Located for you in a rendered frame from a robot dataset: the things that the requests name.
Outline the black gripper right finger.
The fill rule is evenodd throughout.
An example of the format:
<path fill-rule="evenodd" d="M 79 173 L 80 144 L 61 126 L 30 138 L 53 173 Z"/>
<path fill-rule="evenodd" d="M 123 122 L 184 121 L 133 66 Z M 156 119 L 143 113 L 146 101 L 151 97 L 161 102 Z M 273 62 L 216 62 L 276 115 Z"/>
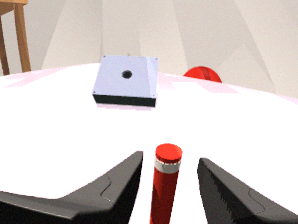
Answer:
<path fill-rule="evenodd" d="M 206 224 L 298 224 L 298 214 L 269 200 L 208 157 L 198 160 L 197 176 Z"/>

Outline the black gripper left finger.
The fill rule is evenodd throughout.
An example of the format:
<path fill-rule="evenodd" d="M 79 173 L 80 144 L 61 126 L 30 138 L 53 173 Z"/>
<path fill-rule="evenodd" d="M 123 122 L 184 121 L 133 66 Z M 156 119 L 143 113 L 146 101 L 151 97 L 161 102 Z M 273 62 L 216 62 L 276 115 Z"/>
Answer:
<path fill-rule="evenodd" d="M 144 151 L 121 160 L 63 197 L 0 190 L 0 224 L 129 224 L 140 188 Z"/>

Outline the grey panel plate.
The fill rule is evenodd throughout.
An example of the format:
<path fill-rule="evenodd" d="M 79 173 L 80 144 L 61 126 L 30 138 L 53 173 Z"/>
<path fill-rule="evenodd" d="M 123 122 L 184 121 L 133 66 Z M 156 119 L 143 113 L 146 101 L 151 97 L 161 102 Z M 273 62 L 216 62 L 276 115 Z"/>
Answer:
<path fill-rule="evenodd" d="M 156 107 L 158 57 L 104 55 L 92 95 L 96 103 Z"/>

